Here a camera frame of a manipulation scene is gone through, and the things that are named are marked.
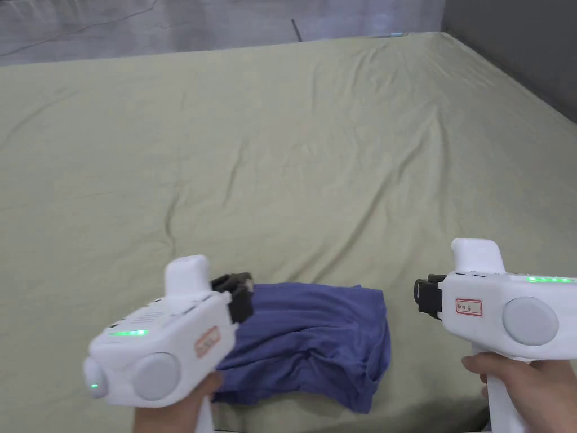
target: white handheld gripper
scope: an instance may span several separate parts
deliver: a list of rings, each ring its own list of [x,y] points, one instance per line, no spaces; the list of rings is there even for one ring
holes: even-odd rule
[[[164,297],[92,340],[84,379],[93,397],[105,397],[114,405],[168,406],[185,398],[216,368],[233,349],[238,325],[229,308],[234,295],[214,291],[208,270],[208,259],[201,255],[169,263]],[[196,433],[213,431],[205,399]]]
[[[499,247],[486,239],[457,238],[451,246],[455,271],[415,282],[419,311],[470,341],[474,354],[577,357],[577,278],[507,273]],[[492,432],[527,433],[503,383],[488,377],[487,387]]]

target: blue cloth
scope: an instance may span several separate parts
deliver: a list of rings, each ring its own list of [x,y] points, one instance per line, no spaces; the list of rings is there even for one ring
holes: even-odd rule
[[[387,309],[379,290],[318,284],[260,284],[254,315],[217,367],[215,401],[254,404],[277,393],[324,394],[361,413],[391,360]]]

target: gray round button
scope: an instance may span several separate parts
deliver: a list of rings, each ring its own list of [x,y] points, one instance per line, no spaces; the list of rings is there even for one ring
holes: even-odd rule
[[[94,398],[106,397],[108,394],[108,381],[100,364],[93,358],[86,358],[83,364],[84,381]]]
[[[180,380],[180,365],[169,353],[153,353],[134,366],[132,385],[140,397],[148,401],[169,395]]]
[[[541,346],[557,335],[559,320],[555,311],[543,301],[524,296],[505,305],[503,325],[517,343]]]

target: green led light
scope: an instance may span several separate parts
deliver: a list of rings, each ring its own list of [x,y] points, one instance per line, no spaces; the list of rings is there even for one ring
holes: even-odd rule
[[[531,283],[574,283],[572,278],[560,277],[527,277],[527,281]]]
[[[127,335],[130,335],[130,336],[134,337],[135,335],[140,335],[140,336],[142,336],[142,335],[146,335],[146,334],[148,334],[148,331],[145,331],[145,330],[142,330],[142,329],[141,329],[141,330],[138,330],[138,331],[120,331],[120,332],[117,332],[117,333],[110,333],[109,335],[112,335],[112,336],[114,336],[114,337],[125,337],[125,336],[127,336]]]

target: gray wall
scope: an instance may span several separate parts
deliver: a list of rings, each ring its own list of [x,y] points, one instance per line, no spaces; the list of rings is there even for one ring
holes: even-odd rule
[[[447,0],[443,29],[577,121],[576,0]]]

